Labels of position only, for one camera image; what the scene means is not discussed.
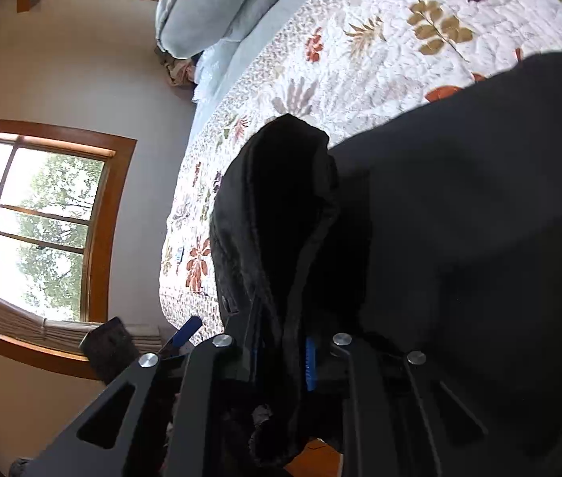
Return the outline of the black pants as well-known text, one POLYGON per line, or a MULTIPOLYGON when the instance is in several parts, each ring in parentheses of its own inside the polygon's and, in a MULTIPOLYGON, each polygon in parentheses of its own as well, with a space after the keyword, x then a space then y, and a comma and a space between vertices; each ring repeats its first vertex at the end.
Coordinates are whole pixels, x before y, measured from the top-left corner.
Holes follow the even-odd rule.
POLYGON ((240 406, 253 476, 341 447, 305 340, 434 345, 485 388, 506 476, 562 476, 562 52, 336 147, 283 115, 225 171, 210 249, 227 327, 255 316, 240 406))

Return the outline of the beige window blind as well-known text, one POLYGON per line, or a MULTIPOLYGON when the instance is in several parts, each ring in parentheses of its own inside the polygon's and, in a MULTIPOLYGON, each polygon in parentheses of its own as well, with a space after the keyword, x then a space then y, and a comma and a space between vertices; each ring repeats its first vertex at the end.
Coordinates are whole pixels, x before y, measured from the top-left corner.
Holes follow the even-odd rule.
POLYGON ((31 345, 80 354, 83 338, 99 326, 101 323, 48 320, 0 298, 0 335, 31 345))

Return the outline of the wooden framed window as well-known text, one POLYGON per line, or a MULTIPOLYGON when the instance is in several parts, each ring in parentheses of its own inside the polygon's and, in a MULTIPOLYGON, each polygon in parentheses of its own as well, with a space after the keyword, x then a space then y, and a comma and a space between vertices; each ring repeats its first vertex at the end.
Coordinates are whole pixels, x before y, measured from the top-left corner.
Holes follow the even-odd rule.
POLYGON ((136 140, 0 120, 0 298, 107 320, 115 225, 136 140))

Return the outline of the pile of clothes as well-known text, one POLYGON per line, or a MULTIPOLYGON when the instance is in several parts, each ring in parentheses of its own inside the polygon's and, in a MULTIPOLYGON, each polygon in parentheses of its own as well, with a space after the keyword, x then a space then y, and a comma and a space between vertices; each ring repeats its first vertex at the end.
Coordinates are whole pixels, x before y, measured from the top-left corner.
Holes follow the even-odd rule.
POLYGON ((170 53, 155 47, 155 53, 166 70, 168 83, 177 88, 193 88, 196 85, 196 65, 199 54, 189 58, 175 58, 170 53))

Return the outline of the light blue bed sheet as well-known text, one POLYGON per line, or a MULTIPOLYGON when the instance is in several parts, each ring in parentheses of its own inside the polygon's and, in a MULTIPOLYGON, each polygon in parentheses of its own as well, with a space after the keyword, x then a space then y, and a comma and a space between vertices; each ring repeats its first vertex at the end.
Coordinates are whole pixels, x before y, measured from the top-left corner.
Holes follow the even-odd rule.
POLYGON ((307 0, 246 0, 226 37, 207 48, 196 65, 190 133, 196 135, 260 51, 307 0))

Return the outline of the floral white quilt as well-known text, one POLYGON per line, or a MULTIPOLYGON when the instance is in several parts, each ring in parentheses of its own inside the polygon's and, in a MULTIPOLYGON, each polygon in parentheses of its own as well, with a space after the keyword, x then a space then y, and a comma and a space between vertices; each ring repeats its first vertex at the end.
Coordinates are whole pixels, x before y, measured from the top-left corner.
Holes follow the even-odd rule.
POLYGON ((190 134, 167 220, 159 276, 177 328, 223 330, 209 219, 225 170, 267 122, 292 114, 339 143, 562 50, 562 0, 307 0, 260 51, 207 123, 190 134))

